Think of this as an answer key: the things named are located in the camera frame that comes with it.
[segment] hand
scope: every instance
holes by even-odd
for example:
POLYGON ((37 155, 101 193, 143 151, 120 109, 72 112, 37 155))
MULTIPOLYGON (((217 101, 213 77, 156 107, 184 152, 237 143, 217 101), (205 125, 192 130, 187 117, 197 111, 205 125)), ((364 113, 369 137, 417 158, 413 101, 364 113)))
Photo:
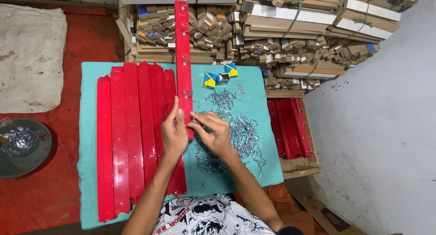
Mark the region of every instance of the hand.
POLYGON ((185 128, 183 110, 179 109, 179 98, 174 98, 170 115, 161 125, 163 152, 171 159, 178 160, 188 146, 188 134, 185 128))
POLYGON ((230 125, 228 121, 220 119, 220 117, 213 112, 207 112, 203 115, 191 112, 191 116, 214 131, 208 133, 200 124, 193 122, 188 123, 189 127, 198 132, 201 140, 212 153, 217 155, 221 160, 222 158, 237 154, 230 141, 230 125))

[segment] person's left hand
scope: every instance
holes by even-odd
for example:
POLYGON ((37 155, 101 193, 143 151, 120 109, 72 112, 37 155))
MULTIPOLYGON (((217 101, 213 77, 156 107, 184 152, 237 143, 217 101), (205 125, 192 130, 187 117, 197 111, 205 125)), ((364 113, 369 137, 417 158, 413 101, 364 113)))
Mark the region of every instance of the person's left hand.
POLYGON ((161 125, 164 155, 178 160, 188 146, 183 110, 179 109, 179 98, 174 98, 174 106, 170 115, 161 125))

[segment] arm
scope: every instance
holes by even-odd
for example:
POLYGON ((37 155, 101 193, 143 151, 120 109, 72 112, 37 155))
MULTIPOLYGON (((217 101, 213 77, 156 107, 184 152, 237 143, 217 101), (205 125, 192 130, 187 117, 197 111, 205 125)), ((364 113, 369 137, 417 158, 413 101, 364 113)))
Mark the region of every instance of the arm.
POLYGON ((150 235, 153 232, 171 173, 188 145, 183 111, 178 109, 178 106, 178 98, 175 97, 174 107, 161 126, 163 155, 151 182, 142 194, 121 235, 150 235))
POLYGON ((280 220, 273 203, 253 174, 248 171, 230 141, 229 123, 212 112, 203 115, 191 112, 191 115, 202 124, 214 130, 207 133, 201 125, 189 123, 188 126, 197 131, 206 146, 226 165, 233 182, 241 195, 244 205, 255 216, 259 217, 272 230, 278 232, 286 225, 280 220))

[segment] orange cloth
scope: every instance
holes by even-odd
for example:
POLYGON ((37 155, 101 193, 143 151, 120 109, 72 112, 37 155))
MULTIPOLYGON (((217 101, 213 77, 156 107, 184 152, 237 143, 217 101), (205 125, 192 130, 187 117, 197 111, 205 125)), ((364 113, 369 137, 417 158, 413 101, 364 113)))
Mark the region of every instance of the orange cloth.
MULTIPOLYGON (((283 183, 266 186, 263 190, 271 199, 277 214, 286 226, 297 227, 304 235, 328 235, 309 212, 300 210, 295 205, 283 183)), ((243 205, 239 193, 233 193, 233 195, 237 202, 243 205)))

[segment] person's right hand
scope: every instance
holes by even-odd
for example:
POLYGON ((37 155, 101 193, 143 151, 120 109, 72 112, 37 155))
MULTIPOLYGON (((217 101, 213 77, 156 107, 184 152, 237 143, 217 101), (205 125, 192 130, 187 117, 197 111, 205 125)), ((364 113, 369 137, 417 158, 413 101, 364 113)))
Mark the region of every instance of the person's right hand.
POLYGON ((201 140, 212 153, 217 155, 220 159, 237 154, 230 141, 230 125, 228 121, 220 119, 220 117, 213 112, 207 112, 205 114, 191 112, 191 116, 214 131, 208 133, 200 124, 193 122, 188 123, 189 127, 198 132, 201 140))

